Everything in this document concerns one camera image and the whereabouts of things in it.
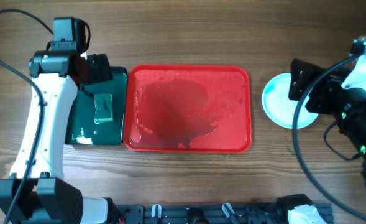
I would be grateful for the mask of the green yellow sponge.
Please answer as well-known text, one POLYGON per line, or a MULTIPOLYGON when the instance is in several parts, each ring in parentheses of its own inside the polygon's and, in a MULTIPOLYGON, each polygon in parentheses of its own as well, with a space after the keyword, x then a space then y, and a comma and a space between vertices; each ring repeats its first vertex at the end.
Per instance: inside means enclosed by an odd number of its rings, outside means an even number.
POLYGON ((95 114, 94 122, 96 124, 113 121, 112 95, 96 94, 94 96, 95 114))

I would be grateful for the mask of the white plate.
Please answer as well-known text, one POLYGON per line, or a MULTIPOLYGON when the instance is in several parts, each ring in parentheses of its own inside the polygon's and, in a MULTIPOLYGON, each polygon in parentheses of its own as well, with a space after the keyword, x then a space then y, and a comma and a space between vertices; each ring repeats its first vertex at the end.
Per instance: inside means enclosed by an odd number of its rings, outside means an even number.
POLYGON ((277 125, 291 129, 293 115, 298 104, 288 97, 291 73, 281 73, 273 77, 263 89, 262 106, 265 114, 277 125))

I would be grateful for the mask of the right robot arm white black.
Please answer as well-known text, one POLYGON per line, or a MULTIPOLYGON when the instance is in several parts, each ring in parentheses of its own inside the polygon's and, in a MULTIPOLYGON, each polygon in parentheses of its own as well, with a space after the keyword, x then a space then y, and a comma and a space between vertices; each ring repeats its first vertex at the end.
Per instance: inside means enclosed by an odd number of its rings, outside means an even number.
POLYGON ((349 56, 329 68, 299 59, 291 62, 289 99, 297 101, 293 113, 292 137, 296 158, 309 181, 332 203, 366 221, 366 215, 340 202, 312 175, 301 155, 298 117, 302 107, 311 113, 331 115, 333 125, 350 140, 363 158, 366 185, 366 36, 353 40, 349 56))

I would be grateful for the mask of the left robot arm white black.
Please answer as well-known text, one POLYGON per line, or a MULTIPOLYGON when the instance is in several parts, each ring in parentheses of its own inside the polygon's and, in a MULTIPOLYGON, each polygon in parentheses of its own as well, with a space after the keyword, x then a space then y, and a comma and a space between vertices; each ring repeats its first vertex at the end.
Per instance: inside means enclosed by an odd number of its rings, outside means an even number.
POLYGON ((111 198, 84 197, 63 178, 63 145, 81 85, 107 82, 124 67, 104 54, 38 51, 30 60, 32 99, 21 149, 8 179, 0 179, 5 223, 123 223, 111 198))

